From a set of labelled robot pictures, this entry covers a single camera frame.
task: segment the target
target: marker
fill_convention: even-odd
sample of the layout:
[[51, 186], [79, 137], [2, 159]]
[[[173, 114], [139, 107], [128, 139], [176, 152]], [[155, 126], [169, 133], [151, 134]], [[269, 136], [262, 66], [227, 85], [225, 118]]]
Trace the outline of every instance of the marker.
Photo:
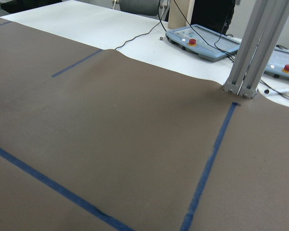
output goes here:
[[274, 90], [265, 90], [264, 93], [266, 95], [270, 95], [270, 94], [278, 94], [278, 93], [289, 93], [289, 88], [285, 88], [285, 89], [274, 89]]

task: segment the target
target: table surface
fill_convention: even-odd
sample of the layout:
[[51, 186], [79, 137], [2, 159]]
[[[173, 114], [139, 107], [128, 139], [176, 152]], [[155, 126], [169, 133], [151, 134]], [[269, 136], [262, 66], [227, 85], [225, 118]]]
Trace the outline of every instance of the table surface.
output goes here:
[[289, 231], [289, 108], [220, 88], [0, 19], [0, 230]]
[[[114, 49], [125, 41], [148, 32], [158, 23], [155, 19], [73, 0], [2, 18], [103, 50]], [[149, 35], [127, 43], [119, 51], [127, 57], [187, 76], [212, 80], [221, 85], [227, 80], [232, 68], [228, 59], [210, 63], [170, 44], [161, 25]], [[289, 88], [289, 81], [276, 81], [266, 74], [263, 79], [273, 88]], [[265, 95], [267, 87], [262, 84], [259, 84], [258, 89], [266, 98], [289, 107], [289, 100], [279, 95]]]

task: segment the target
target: gray fabric roll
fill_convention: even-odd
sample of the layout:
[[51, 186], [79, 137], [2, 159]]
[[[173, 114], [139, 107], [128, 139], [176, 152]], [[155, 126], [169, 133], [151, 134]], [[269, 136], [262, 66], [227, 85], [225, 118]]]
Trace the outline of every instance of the gray fabric roll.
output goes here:
[[120, 0], [121, 11], [155, 16], [158, 14], [159, 0]]

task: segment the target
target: control panel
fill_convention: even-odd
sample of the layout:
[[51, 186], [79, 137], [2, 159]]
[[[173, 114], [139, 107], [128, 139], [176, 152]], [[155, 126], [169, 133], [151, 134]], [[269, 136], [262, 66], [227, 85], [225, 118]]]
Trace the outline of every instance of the control panel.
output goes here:
[[225, 35], [209, 30], [200, 25], [181, 27], [166, 32], [170, 43], [179, 45], [185, 51], [198, 54], [210, 62], [220, 60], [227, 55], [236, 54], [240, 43]]
[[265, 72], [274, 77], [283, 76], [289, 78], [289, 50], [275, 48]]

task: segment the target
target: red button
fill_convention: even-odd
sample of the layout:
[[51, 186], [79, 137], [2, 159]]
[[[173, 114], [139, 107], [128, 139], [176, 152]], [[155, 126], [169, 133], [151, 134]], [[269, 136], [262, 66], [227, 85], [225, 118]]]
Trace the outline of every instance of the red button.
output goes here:
[[191, 39], [189, 40], [189, 44], [190, 44], [190, 45], [196, 45], [196, 43], [197, 43], [197, 40], [196, 40], [196, 39], [191, 38]]
[[284, 67], [284, 71], [289, 72], [289, 64], [285, 65], [285, 67]]

